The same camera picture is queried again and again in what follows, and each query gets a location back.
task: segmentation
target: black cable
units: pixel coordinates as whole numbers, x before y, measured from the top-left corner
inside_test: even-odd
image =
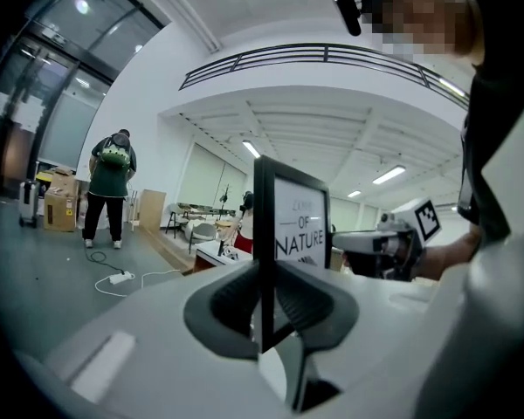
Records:
[[[103,253],[102,251],[94,251],[91,255],[88,255],[87,254],[87,248],[84,245],[84,252],[86,253],[86,259],[89,262],[93,262],[94,264],[105,265],[106,267],[110,267],[113,270],[119,271],[121,274],[125,273],[124,270],[122,270],[122,269],[120,269],[118,267],[115,267],[114,265],[110,265],[109,263],[105,262],[107,260],[107,255],[105,253]],[[95,258],[94,255],[100,255],[101,258]]]

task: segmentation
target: white table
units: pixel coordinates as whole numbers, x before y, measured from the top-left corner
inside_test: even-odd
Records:
[[[193,272],[196,273],[197,271],[207,270],[219,265],[238,264],[239,262],[252,260],[252,254],[235,247],[231,247],[231,249],[237,253],[238,261],[233,261],[223,255],[217,255],[219,251],[219,241],[209,241],[198,244],[196,246],[196,261],[194,262]]]

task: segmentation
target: glass door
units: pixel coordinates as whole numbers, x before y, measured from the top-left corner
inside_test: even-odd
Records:
[[[27,175],[33,147],[44,134],[75,63],[23,38],[0,75],[0,189],[12,196]]]

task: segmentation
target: power strip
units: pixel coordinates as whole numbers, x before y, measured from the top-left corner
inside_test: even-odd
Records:
[[[123,281],[127,281],[129,279],[134,279],[135,276],[133,273],[130,273],[129,271],[125,271],[124,273],[117,273],[116,275],[112,275],[108,277],[108,280],[112,285],[117,285]]]

